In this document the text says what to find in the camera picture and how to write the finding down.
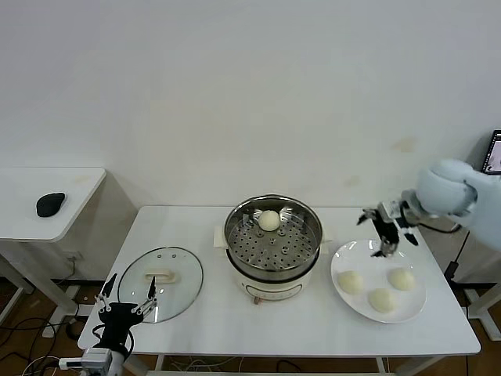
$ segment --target cable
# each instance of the cable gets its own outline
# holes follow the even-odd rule
[[[50,324],[49,323],[49,318],[52,314],[50,313],[49,316],[47,316],[44,321],[47,323],[47,324]],[[31,373],[35,372],[35,371],[38,371],[38,368],[45,362],[45,360],[47,359],[47,357],[49,356],[49,354],[54,350],[54,346],[56,345],[56,329],[54,327],[51,327],[52,328],[52,332],[54,333],[54,336],[52,337],[52,344],[50,346],[50,349],[48,350],[48,352],[45,354],[45,356],[43,357],[43,360],[40,362],[40,364],[38,366],[36,366],[35,368],[33,366],[31,366]],[[35,344],[37,343],[37,339],[38,339],[38,336],[43,332],[43,328],[41,327],[40,329],[38,329],[37,331],[37,334],[35,335],[34,339],[33,339],[33,342],[31,343],[31,347],[30,347],[30,352],[28,353],[28,359],[31,359],[31,354],[34,350],[34,346]]]
[[[68,277],[64,277],[62,280],[60,280],[56,286],[59,286],[60,284],[62,284],[62,282],[66,282],[67,280],[69,280],[72,276],[75,275],[75,271],[76,271],[76,268],[75,268],[75,262],[77,261],[77,259],[75,257],[72,257],[71,258],[71,261],[73,263],[73,266],[71,268],[71,274],[68,276]]]
[[[47,359],[47,358],[57,359],[58,361],[60,360],[60,358],[58,358],[58,357],[56,357],[56,356],[40,356],[39,358],[37,358],[37,359],[33,360],[31,363],[29,363],[29,364],[27,365],[27,367],[26,367],[26,368],[24,368],[24,371],[23,371],[23,373],[21,374],[21,376],[24,376],[24,375],[26,374],[26,371],[27,371],[27,369],[31,366],[31,364],[35,363],[36,361],[38,361],[38,360],[40,360],[40,359],[42,359],[42,358],[43,358],[44,360],[45,360],[45,359]]]
[[[238,373],[242,371],[242,363],[245,358],[242,356],[242,359],[240,359],[240,364],[238,365]]]
[[[64,321],[64,322],[59,323],[59,324],[51,324],[51,323],[49,323],[47,325],[41,325],[40,327],[22,327],[22,328],[18,328],[18,326],[20,324],[22,324],[22,323],[24,323],[26,321],[29,321],[29,320],[45,320],[45,319],[43,319],[41,317],[31,317],[29,319],[25,319],[23,321],[20,321],[14,327],[0,327],[0,330],[4,330],[4,331],[34,331],[35,329],[40,329],[40,328],[58,327],[58,326],[61,326],[61,325],[72,324],[71,321],[72,320],[76,320],[79,310],[80,310],[80,305],[77,303],[77,310],[75,311],[75,314],[71,318],[71,320],[70,321]]]
[[[100,324],[100,325],[96,325],[93,327],[92,329],[92,334],[94,335],[94,337],[97,337],[98,339],[101,339],[101,334],[99,334],[97,331],[98,329],[101,329],[102,327],[105,327],[104,324]]]
[[[128,350],[127,358],[132,354],[132,350],[134,350],[134,336],[132,335],[131,330],[128,330],[128,335],[131,338],[131,348]]]
[[[41,317],[31,317],[31,318],[29,318],[29,319],[25,319],[25,320],[20,321],[20,322],[19,322],[19,323],[17,323],[17,325],[16,325],[16,326],[15,326],[15,327],[14,327],[14,328],[10,331],[9,335],[7,336],[7,338],[6,338],[6,339],[5,339],[5,340],[4,340],[4,341],[0,344],[0,347],[2,347],[5,343],[7,343],[7,342],[9,341],[9,339],[12,337],[12,335],[13,335],[13,333],[14,333],[14,331],[15,331],[15,329],[16,329],[17,327],[19,327],[19,326],[20,326],[21,324],[23,324],[23,323],[26,323],[27,321],[32,321],[32,320],[43,320],[44,322],[48,322],[46,319],[41,318]],[[54,341],[52,342],[52,347],[51,347],[51,350],[50,350],[50,351],[52,351],[52,348],[53,348],[53,346],[54,346],[54,344],[55,344],[55,342],[56,342],[56,330],[54,329],[54,327],[52,327],[52,330],[54,331]],[[38,337],[38,334],[39,334],[39,332],[37,332],[37,336],[35,336],[35,338],[34,338],[33,342],[31,343],[30,354],[28,355],[28,357],[25,357],[25,356],[23,356],[23,355],[19,354],[18,352],[15,352],[15,351],[14,351],[14,352],[8,353],[7,355],[3,356],[3,357],[0,359],[0,361],[3,361],[3,360],[5,360],[5,359],[7,359],[9,356],[15,355],[15,356],[18,356],[18,357],[19,357],[19,358],[21,358],[21,359],[26,360],[26,361],[27,361],[27,363],[30,363],[30,362],[31,362],[31,351],[32,351],[32,348],[33,348],[33,346],[34,346],[34,343],[36,342],[36,339],[37,339],[37,337]]]
[[[231,362],[232,360],[236,359],[237,357],[238,357],[238,356],[231,357],[231,358],[229,358],[229,359],[227,359],[227,360],[225,360],[224,362],[221,362],[221,363],[216,363],[216,364],[201,364],[201,365],[199,365],[199,366],[197,366],[197,367],[209,367],[209,368],[210,368],[210,367],[222,366],[223,364],[227,364],[228,362]],[[194,363],[196,363],[196,362],[204,362],[204,361],[203,361],[203,360],[200,360],[200,359],[198,359],[198,360],[194,360],[194,361],[193,361],[193,362],[191,362],[191,363],[189,364],[189,366],[185,369],[185,372],[187,372],[187,371],[188,371],[188,370],[189,370],[189,369],[193,366],[193,364],[194,364]]]
[[[464,237],[463,244],[461,244],[461,249],[458,252],[458,254],[457,254],[456,259],[454,260],[454,262],[457,262],[457,260],[460,259],[461,253],[463,252],[464,246],[466,245],[469,236],[470,236],[470,231],[468,231],[467,235]]]
[[[456,270],[460,266],[460,264],[457,262],[457,260],[460,259],[461,253],[463,253],[464,246],[466,245],[469,236],[470,236],[470,231],[468,231],[467,235],[464,237],[463,244],[461,244],[460,251],[458,252],[456,258],[454,259],[454,261],[451,261],[447,265],[447,269],[444,272],[444,277],[447,280],[447,282],[449,282],[449,283],[452,282],[452,279],[454,278],[454,275],[456,274]]]
[[[276,362],[276,372],[277,373],[280,372],[280,364],[281,363],[289,364],[292,367],[296,368],[297,372],[300,372],[300,373],[302,372],[301,368],[297,364],[294,364],[294,363],[290,362],[289,360],[281,359],[278,362]]]
[[[53,368],[54,367],[54,372],[56,372],[56,369],[59,368],[59,361],[53,360],[50,363],[47,363],[40,371],[40,376],[45,376],[45,371],[47,371],[48,368]]]
[[[463,228],[461,225],[458,225],[458,224],[454,225],[454,227],[450,230],[437,229],[435,227],[425,225],[424,223],[420,223],[419,225],[424,227],[425,229],[429,229],[429,230],[435,231],[437,233],[457,233],[458,231],[460,231]]]

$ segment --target small white table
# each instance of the small white table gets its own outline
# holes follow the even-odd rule
[[[26,277],[55,302],[57,308],[49,320],[51,324],[60,324],[65,316],[75,314],[78,305],[71,299],[78,287],[69,286],[66,293],[57,287],[23,243],[56,242],[63,238],[105,174],[103,168],[0,168],[0,273],[18,287],[15,299],[23,291],[33,291],[23,279]],[[67,195],[59,212],[48,218],[38,217],[38,199],[57,192]],[[4,309],[3,317],[13,302]],[[92,306],[87,306],[80,305],[78,314],[88,315]],[[42,335],[52,337],[54,332],[47,327]]]
[[[420,245],[404,240],[400,251],[413,261],[427,283],[422,313],[404,324],[381,324],[352,310],[335,291],[330,278],[333,253],[350,240],[377,238],[368,222],[356,226],[359,208],[316,208],[324,230],[333,239],[321,255],[310,283],[297,296],[254,305],[232,282],[232,266],[213,249],[213,232],[231,208],[142,208],[110,271],[118,274],[144,253],[179,246],[195,253],[204,268],[204,284],[196,301],[181,315],[159,324],[132,328],[135,353],[199,356],[387,357],[411,356],[397,374],[412,375],[444,356],[480,351],[442,272],[421,235]],[[117,301],[117,285],[111,301]],[[92,347],[92,329],[100,324],[92,310],[78,345]]]

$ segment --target white wall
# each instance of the white wall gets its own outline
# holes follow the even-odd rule
[[[500,126],[501,2],[0,3],[0,165],[136,206],[397,197]]]

